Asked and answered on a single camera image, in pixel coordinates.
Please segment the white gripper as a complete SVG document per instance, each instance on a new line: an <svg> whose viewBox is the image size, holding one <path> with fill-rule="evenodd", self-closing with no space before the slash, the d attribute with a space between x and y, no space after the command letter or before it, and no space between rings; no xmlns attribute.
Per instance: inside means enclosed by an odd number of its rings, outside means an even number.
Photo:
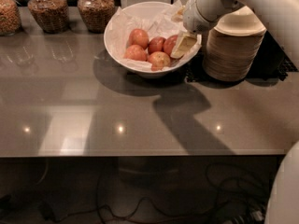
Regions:
<svg viewBox="0 0 299 224"><path fill-rule="evenodd" d="M183 21L184 27L190 32L180 31L171 57L179 59L184 56L197 42L197 35L211 30L218 23L217 0L188 0L171 17L173 22Z"/></svg>

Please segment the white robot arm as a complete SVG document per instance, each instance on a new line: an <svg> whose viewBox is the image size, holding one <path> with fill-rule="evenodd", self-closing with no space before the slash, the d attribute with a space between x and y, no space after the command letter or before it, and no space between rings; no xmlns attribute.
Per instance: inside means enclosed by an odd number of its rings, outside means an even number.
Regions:
<svg viewBox="0 0 299 224"><path fill-rule="evenodd" d="M185 31L173 55L192 48L191 39L211 30L224 15L247 6L295 66L299 66L299 0L189 0L182 13ZM271 190L264 224L299 224L299 143L281 162Z"/></svg>

